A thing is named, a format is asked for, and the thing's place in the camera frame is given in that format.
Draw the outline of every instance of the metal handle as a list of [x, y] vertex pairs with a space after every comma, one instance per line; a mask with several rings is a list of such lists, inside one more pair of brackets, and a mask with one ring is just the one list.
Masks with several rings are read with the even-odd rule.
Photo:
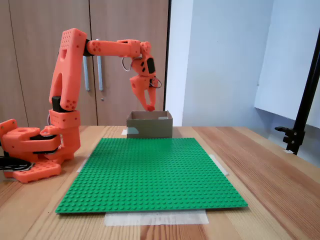
[[96, 59], [98, 61], [98, 78], [99, 78], [99, 90], [104, 90], [103, 80], [102, 80], [102, 69], [101, 69], [101, 56], [96, 56]]
[[84, 85], [85, 85], [85, 90], [90, 91], [89, 87], [89, 77], [88, 77], [88, 65], [87, 65], [87, 57], [83, 56], [83, 70], [84, 70]]

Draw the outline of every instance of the cabinet door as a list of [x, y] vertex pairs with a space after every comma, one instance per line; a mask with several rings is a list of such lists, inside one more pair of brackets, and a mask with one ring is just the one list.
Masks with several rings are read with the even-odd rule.
[[[168, 1], [167, 0], [90, 0], [92, 39], [117, 41], [137, 39], [151, 43], [157, 77], [163, 86], [156, 91], [158, 111], [164, 106]], [[144, 110], [133, 94], [133, 70], [123, 70], [121, 58], [101, 57], [103, 91], [99, 90], [97, 57], [93, 57], [96, 106], [99, 125], [125, 125], [131, 111]]]
[[[90, 39], [88, 0], [9, 0], [12, 30], [25, 109], [30, 127], [47, 123], [49, 93], [62, 32], [77, 28]], [[91, 91], [86, 91], [84, 71], [77, 110], [82, 125], [97, 125], [91, 58], [87, 61]]]
[[8, 1], [0, 1], [0, 33], [0, 123], [16, 119], [19, 127], [28, 127]]

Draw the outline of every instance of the white wall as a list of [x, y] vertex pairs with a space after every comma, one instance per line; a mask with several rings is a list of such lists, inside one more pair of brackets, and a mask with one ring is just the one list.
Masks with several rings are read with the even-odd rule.
[[181, 126], [189, 57], [193, 0], [172, 0], [165, 109]]
[[[320, 0], [274, 0], [254, 106], [296, 119], [320, 27]], [[320, 128], [320, 87], [309, 114]]]
[[247, 126], [262, 135], [270, 128], [270, 114], [254, 101], [272, 6], [271, 0], [193, 2], [184, 126]]

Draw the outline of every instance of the robotic arm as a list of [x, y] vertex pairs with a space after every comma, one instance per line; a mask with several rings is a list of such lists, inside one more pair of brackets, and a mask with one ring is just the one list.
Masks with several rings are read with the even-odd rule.
[[[76, 28], [64, 31], [52, 78], [50, 103], [53, 104], [52, 97], [61, 96], [57, 104], [63, 110], [73, 111], [77, 107], [82, 56], [118, 56], [132, 59], [130, 68], [138, 73], [130, 79], [132, 91], [146, 111], [155, 110], [156, 88], [159, 80], [156, 78], [154, 59], [150, 51], [149, 42], [131, 39], [117, 42], [87, 40], [87, 35]], [[150, 104], [147, 104], [145, 90], [148, 90]]]
[[[15, 119], [0, 123], [0, 146], [5, 152], [5, 156], [0, 158], [0, 170], [11, 170], [4, 175], [22, 183], [48, 178], [59, 175], [61, 164], [74, 157], [80, 147], [81, 122], [76, 108], [83, 56], [131, 58], [130, 69], [138, 73], [130, 79], [132, 91], [145, 110], [155, 110], [159, 80], [150, 50], [149, 42], [130, 39], [117, 42], [90, 41], [86, 33], [76, 28], [64, 31], [49, 96], [52, 104], [49, 110], [51, 125], [40, 130], [37, 127], [18, 127]], [[149, 92], [150, 104], [146, 102], [145, 90]]]

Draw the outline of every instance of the black clamp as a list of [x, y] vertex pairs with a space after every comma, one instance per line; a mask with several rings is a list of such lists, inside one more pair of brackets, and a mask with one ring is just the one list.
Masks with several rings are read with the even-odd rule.
[[28, 170], [33, 163], [11, 156], [0, 156], [0, 170], [23, 171]]
[[292, 151], [295, 155], [297, 155], [299, 147], [304, 141], [306, 132], [295, 130], [293, 128], [287, 128], [284, 126], [277, 126], [274, 129], [279, 132], [285, 133], [283, 141], [287, 144], [286, 149]]
[[85, 57], [92, 57], [92, 56], [94, 56], [94, 55], [91, 54], [91, 53], [88, 51], [88, 49], [87, 49], [87, 43], [90, 42], [90, 41], [91, 41], [91, 40], [89, 40], [89, 39], [86, 39], [86, 40], [85, 40], [84, 51], [83, 51], [83, 56], [85, 56]]

